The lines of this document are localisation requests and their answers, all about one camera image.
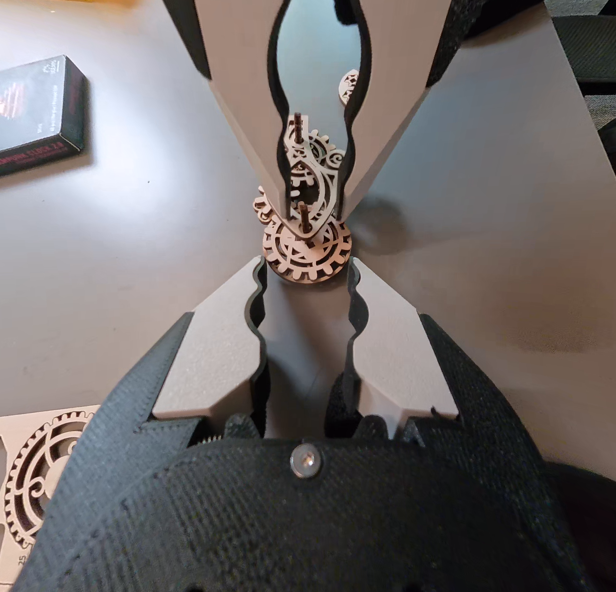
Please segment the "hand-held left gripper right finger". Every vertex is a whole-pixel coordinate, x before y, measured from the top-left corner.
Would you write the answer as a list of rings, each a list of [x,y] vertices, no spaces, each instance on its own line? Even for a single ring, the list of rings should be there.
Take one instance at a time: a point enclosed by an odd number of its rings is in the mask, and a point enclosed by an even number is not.
[[[346,405],[380,416],[389,434],[410,417],[456,419],[458,408],[415,307],[361,260],[349,262]]]

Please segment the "grey desk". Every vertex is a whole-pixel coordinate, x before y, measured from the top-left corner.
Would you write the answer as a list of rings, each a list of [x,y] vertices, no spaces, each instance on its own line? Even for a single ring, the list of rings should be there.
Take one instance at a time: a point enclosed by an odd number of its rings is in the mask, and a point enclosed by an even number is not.
[[[1,68],[66,54],[84,154],[1,180],[1,414],[101,403],[261,253],[258,179],[161,0],[1,0]],[[458,51],[349,219],[353,253],[615,477],[615,179],[544,6]]]

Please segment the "wooden puzzle sheet with gears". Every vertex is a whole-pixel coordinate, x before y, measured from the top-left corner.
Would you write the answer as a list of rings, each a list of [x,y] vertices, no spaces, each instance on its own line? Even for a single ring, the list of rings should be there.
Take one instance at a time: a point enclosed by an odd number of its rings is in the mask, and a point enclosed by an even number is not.
[[[1,417],[1,591],[10,591],[36,541],[73,448],[99,405]]]

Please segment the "wooden gear assembly with pegs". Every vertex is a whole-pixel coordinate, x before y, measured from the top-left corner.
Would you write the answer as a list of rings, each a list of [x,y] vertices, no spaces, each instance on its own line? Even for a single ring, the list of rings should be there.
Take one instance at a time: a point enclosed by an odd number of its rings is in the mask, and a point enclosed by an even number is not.
[[[289,219],[273,209],[262,187],[252,204],[266,226],[264,256],[287,281],[320,283],[342,270],[352,249],[350,229],[333,213],[345,152],[310,130],[308,116],[298,112],[288,118],[284,145],[291,173]]]

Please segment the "black puzzle box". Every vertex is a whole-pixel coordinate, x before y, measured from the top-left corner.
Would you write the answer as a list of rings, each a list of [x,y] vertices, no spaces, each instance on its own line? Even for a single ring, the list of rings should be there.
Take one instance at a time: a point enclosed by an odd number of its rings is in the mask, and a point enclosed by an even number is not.
[[[66,55],[1,71],[1,177],[81,153],[86,87]]]

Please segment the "black fabric bag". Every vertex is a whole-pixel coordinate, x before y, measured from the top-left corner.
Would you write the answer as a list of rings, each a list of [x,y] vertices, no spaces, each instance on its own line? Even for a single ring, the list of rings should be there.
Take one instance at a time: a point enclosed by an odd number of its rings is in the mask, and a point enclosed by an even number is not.
[[[582,95],[615,95],[615,17],[560,16],[552,23]]]

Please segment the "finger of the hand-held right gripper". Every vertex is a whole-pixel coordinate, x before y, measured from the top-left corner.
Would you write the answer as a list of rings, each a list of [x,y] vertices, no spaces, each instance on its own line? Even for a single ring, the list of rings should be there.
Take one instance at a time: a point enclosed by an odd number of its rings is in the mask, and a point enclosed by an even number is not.
[[[290,0],[195,0],[210,87],[270,204],[289,214],[290,167],[283,137],[289,104],[277,43]]]
[[[360,34],[358,80],[344,110],[348,144],[336,218],[366,195],[424,100],[451,0],[350,0]]]

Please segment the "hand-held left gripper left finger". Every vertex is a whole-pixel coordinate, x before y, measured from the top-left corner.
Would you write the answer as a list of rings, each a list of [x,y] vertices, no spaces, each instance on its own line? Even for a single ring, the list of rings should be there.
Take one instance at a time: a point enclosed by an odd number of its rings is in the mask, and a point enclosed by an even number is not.
[[[195,307],[152,409],[155,418],[202,417],[223,426],[244,413],[266,425],[269,367],[258,330],[266,288],[266,260],[254,257]]]

